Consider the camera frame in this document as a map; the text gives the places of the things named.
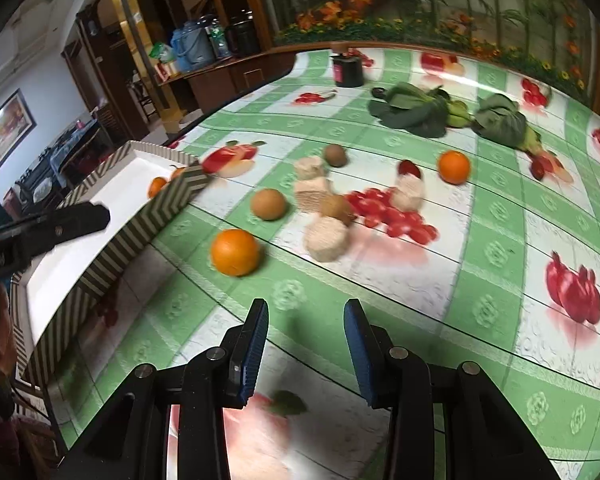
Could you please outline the beige root chunk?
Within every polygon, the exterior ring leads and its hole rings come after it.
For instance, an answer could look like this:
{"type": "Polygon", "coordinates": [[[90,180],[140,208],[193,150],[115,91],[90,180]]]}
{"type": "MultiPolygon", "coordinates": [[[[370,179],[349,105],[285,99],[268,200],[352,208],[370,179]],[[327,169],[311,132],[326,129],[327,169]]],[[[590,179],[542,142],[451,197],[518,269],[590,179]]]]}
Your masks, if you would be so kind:
{"type": "Polygon", "coordinates": [[[389,203],[397,210],[419,211],[425,199],[425,185],[414,174],[402,174],[396,178],[396,184],[390,194],[389,203]]]}
{"type": "Polygon", "coordinates": [[[321,202],[332,195],[332,184],[325,177],[316,177],[294,182],[294,199],[303,212],[317,212],[321,202]]]}
{"type": "Polygon", "coordinates": [[[303,245],[318,262],[331,262],[344,255],[350,244],[349,228],[340,220],[320,217],[310,223],[303,233],[303,245]]]}
{"type": "Polygon", "coordinates": [[[317,155],[301,157],[294,162],[294,173],[298,180],[324,177],[323,159],[317,155]]]}

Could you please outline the brown kiwi fruit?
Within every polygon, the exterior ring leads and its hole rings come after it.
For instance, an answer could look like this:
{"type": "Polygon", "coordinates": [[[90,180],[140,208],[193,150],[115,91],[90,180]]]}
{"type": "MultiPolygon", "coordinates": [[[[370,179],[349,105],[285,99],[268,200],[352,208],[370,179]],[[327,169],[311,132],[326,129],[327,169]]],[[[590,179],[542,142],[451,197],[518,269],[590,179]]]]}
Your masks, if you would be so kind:
{"type": "Polygon", "coordinates": [[[337,194],[332,194],[322,199],[320,215],[322,217],[337,219],[345,226],[350,226],[355,219],[355,212],[349,201],[344,196],[337,194]]]}
{"type": "Polygon", "coordinates": [[[346,149],[339,144],[329,144],[323,150],[324,161],[331,167],[340,168],[346,166],[349,157],[346,149]]]}

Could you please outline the tan round fruit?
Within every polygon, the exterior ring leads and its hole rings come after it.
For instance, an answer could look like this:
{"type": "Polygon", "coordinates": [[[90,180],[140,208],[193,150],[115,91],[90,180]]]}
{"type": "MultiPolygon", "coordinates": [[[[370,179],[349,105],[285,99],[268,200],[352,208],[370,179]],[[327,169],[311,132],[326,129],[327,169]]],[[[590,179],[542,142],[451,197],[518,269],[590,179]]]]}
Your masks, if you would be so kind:
{"type": "Polygon", "coordinates": [[[275,221],[283,217],[288,209],[286,197],[275,188],[262,188],[250,200],[251,212],[264,221],[275,221]]]}

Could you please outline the dark red jujube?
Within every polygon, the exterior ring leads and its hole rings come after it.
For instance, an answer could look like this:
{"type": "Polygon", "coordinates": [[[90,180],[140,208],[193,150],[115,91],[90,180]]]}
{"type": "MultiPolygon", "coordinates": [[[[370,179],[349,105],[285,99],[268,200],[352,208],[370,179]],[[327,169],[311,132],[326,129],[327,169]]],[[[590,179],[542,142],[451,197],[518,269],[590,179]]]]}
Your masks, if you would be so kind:
{"type": "Polygon", "coordinates": [[[406,176],[407,174],[419,179],[422,177],[419,166],[416,166],[414,162],[411,162],[408,159],[404,159],[398,163],[398,175],[406,176]]]}
{"type": "Polygon", "coordinates": [[[535,178],[535,180],[542,181],[544,179],[545,169],[542,162],[540,162],[538,158],[532,159],[529,170],[530,174],[535,178]]]}

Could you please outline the orange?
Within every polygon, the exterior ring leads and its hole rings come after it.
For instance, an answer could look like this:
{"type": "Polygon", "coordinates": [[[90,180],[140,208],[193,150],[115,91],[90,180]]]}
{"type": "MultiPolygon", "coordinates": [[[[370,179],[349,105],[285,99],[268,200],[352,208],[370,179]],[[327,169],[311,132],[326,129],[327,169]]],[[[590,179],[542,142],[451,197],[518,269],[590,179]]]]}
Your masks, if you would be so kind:
{"type": "Polygon", "coordinates": [[[469,158],[459,151],[446,151],[437,160],[439,177],[446,183],[462,185],[468,181],[471,173],[469,158]]]}

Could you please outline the white tray with chevron rim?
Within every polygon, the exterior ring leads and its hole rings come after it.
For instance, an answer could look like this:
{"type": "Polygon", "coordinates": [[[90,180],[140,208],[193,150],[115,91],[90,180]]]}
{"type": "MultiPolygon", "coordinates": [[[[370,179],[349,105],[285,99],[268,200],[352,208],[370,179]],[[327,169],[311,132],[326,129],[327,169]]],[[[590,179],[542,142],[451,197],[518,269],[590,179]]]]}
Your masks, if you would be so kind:
{"type": "Polygon", "coordinates": [[[62,202],[106,206],[110,222],[98,233],[65,242],[12,276],[17,375],[45,386],[71,339],[130,262],[207,185],[197,157],[130,141],[102,162],[62,202]],[[175,168],[186,170],[169,181],[175,168]],[[150,182],[169,183],[151,200],[150,182]]]}

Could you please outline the left bok choy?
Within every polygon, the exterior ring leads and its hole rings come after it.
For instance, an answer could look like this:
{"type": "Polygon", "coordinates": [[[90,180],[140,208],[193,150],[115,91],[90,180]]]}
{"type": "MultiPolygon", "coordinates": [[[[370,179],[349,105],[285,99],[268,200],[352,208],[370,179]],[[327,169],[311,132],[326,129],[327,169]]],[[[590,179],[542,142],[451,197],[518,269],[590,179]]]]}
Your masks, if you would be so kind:
{"type": "Polygon", "coordinates": [[[367,110],[387,128],[405,130],[421,138],[440,139],[449,128],[461,129],[471,123],[468,106],[452,99],[442,87],[422,90],[401,82],[385,90],[385,99],[372,96],[367,110]]]}

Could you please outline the bok choy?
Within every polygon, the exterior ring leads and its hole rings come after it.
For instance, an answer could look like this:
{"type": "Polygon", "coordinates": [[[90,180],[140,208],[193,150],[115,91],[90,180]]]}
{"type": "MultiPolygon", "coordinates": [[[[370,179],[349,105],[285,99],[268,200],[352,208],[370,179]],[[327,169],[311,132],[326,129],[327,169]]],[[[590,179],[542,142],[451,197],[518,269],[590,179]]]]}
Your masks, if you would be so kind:
{"type": "Polygon", "coordinates": [[[543,151],[541,136],[529,125],[518,103],[501,93],[478,99],[471,129],[486,140],[532,156],[543,151]]]}
{"type": "Polygon", "coordinates": [[[468,106],[452,99],[442,87],[422,90],[401,82],[385,90],[385,99],[372,96],[367,110],[387,128],[405,130],[421,138],[440,139],[449,128],[461,129],[471,123],[468,106]]]}

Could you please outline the wooden sideboard cabinet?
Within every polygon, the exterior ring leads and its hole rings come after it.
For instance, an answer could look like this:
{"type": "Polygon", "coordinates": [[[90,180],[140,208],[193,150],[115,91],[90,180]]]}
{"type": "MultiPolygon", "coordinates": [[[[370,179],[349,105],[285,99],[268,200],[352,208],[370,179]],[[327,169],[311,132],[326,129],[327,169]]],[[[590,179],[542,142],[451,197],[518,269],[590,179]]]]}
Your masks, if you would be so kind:
{"type": "Polygon", "coordinates": [[[160,84],[163,90],[189,90],[204,114],[213,113],[250,91],[288,75],[297,49],[273,48],[245,58],[229,58],[160,84]]]}

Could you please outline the small black object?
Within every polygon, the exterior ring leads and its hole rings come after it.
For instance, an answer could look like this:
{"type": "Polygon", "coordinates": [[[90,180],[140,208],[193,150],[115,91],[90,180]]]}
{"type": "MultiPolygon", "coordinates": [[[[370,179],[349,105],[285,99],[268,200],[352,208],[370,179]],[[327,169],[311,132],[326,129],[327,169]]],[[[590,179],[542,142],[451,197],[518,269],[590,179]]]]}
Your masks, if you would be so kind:
{"type": "Polygon", "coordinates": [[[385,99],[387,91],[384,88],[375,87],[372,89],[372,96],[375,99],[385,99]]]}

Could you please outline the right bok choy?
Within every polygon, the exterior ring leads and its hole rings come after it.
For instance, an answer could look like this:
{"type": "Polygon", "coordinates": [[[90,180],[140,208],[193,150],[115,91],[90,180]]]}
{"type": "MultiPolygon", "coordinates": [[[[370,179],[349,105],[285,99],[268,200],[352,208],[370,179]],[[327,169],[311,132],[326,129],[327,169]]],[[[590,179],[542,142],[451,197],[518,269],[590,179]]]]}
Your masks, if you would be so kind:
{"type": "Polygon", "coordinates": [[[541,136],[529,125],[518,103],[501,93],[478,99],[471,129],[486,140],[532,156],[543,151],[541,136]]]}

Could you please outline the black jar with pink label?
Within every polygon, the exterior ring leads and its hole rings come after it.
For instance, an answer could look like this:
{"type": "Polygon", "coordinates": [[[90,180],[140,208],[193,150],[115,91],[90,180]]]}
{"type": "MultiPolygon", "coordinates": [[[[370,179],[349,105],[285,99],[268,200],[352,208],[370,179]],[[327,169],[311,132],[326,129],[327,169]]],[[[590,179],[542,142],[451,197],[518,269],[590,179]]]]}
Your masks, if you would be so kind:
{"type": "Polygon", "coordinates": [[[333,42],[332,76],[337,87],[358,88],[364,84],[362,58],[345,42],[333,42]]]}

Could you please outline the blue bag on shelf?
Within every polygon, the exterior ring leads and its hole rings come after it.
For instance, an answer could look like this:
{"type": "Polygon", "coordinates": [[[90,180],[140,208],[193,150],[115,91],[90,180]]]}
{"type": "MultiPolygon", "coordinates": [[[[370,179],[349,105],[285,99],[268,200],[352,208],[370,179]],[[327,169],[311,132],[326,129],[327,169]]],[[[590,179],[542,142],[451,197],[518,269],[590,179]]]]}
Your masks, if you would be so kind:
{"type": "Polygon", "coordinates": [[[174,30],[171,48],[181,73],[200,70],[215,60],[206,31],[193,21],[188,21],[181,28],[174,30]]]}

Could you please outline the framed wall painting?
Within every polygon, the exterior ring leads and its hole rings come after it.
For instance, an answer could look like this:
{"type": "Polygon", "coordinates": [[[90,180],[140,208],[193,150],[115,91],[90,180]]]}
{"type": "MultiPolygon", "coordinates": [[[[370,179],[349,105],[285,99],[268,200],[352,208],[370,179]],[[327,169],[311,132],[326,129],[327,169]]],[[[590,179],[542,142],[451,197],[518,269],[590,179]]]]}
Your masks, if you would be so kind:
{"type": "Polygon", "coordinates": [[[22,147],[37,125],[21,89],[0,105],[0,200],[30,162],[22,147]]]}

